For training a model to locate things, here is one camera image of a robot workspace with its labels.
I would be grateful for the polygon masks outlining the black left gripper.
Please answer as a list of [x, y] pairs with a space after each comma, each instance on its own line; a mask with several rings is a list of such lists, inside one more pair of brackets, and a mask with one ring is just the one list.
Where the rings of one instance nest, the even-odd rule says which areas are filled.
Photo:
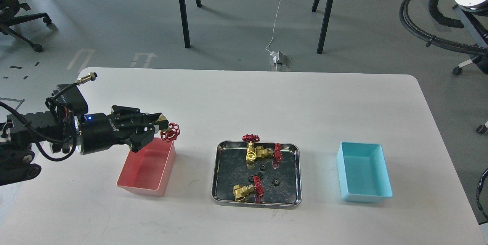
[[169, 128], [162, 113], [142, 113], [138, 108], [112, 106], [112, 112], [86, 114], [80, 121], [81, 155], [101, 152], [113, 145], [126, 144], [137, 153], [154, 140], [159, 130]]

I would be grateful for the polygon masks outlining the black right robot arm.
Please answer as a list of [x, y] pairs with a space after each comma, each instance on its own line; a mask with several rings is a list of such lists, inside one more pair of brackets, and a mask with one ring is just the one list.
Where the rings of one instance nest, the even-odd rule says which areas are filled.
[[440, 57], [415, 54], [429, 106], [479, 224], [487, 225], [487, 0], [403, 0], [401, 24]]

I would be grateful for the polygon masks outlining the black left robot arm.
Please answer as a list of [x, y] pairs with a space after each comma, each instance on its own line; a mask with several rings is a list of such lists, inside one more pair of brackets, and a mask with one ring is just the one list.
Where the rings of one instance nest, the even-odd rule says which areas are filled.
[[89, 113], [78, 87], [94, 81], [92, 72], [71, 84], [57, 85], [47, 97], [48, 111], [20, 114], [9, 111], [1, 123], [1, 185], [15, 184], [37, 177], [42, 168], [34, 164], [32, 145], [48, 160], [68, 159], [75, 151], [81, 155], [101, 152], [113, 145], [127, 145], [138, 152], [159, 132], [164, 141], [176, 140], [179, 126], [162, 113], [143, 113], [137, 108], [112, 106], [110, 114]]

